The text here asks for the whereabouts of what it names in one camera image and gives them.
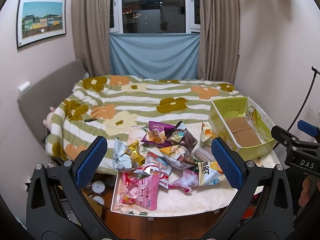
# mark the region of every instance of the blue textured pad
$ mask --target blue textured pad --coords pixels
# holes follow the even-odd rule
[[[243,184],[242,173],[233,159],[230,157],[228,152],[217,139],[212,140],[211,152],[218,162],[231,187],[240,189]]]
[[[303,131],[304,133],[306,133],[307,135],[310,135],[311,137],[316,137],[318,134],[318,129],[317,127],[303,121],[300,120],[297,124],[298,129],[300,131]]]
[[[106,155],[107,150],[108,143],[103,137],[77,170],[76,185],[78,189],[84,188],[89,184],[103,157]]]

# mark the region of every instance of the window pane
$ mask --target window pane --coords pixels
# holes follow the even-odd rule
[[[200,24],[200,0],[194,0],[195,5],[195,24]]]
[[[113,0],[110,0],[110,29],[115,27],[115,19],[113,14]]]
[[[185,33],[185,0],[123,0],[124,33]]]

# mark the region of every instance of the framed picture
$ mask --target framed picture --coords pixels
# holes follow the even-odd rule
[[[19,0],[17,48],[66,34],[66,0]]]

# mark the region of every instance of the beige curtain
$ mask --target beige curtain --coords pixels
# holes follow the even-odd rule
[[[198,78],[233,83],[238,64],[239,0],[200,0]]]
[[[110,74],[110,0],[72,0],[71,6],[76,58],[91,77]]]

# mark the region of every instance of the silver bolt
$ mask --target silver bolt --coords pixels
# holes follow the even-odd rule
[[[37,164],[36,165],[36,170],[39,170],[39,169],[41,169],[42,168],[42,164]]]
[[[63,165],[64,165],[65,167],[69,167],[69,166],[71,166],[71,164],[72,164],[72,161],[71,161],[71,160],[67,160],[67,161],[64,162]]]
[[[250,168],[254,167],[254,162],[253,161],[248,161],[247,162],[247,166],[250,167]]]
[[[276,168],[277,168],[279,171],[282,171],[282,170],[283,170],[283,167],[282,167],[282,165],[280,165],[280,164],[278,164],[278,165],[276,166]]]

